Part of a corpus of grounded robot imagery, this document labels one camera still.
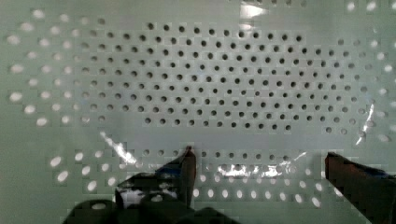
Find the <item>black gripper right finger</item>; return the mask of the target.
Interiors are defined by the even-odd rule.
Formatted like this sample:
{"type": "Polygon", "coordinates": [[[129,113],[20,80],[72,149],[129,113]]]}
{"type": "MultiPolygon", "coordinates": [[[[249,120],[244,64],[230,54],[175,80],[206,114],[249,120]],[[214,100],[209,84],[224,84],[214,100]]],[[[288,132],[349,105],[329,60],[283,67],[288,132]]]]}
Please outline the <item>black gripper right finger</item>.
{"type": "Polygon", "coordinates": [[[372,224],[395,224],[395,176],[329,152],[325,177],[372,224]]]}

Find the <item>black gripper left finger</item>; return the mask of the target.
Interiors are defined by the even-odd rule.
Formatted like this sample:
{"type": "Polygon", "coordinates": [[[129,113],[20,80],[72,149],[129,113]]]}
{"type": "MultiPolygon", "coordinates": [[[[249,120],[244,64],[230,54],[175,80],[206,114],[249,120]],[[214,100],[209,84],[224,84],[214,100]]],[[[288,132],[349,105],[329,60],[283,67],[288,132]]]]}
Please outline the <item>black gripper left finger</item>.
{"type": "Polygon", "coordinates": [[[139,173],[119,183],[115,188],[117,206],[128,208],[138,205],[149,195],[167,195],[190,205],[197,175],[196,165],[192,146],[186,146],[181,155],[153,173],[139,173]]]}

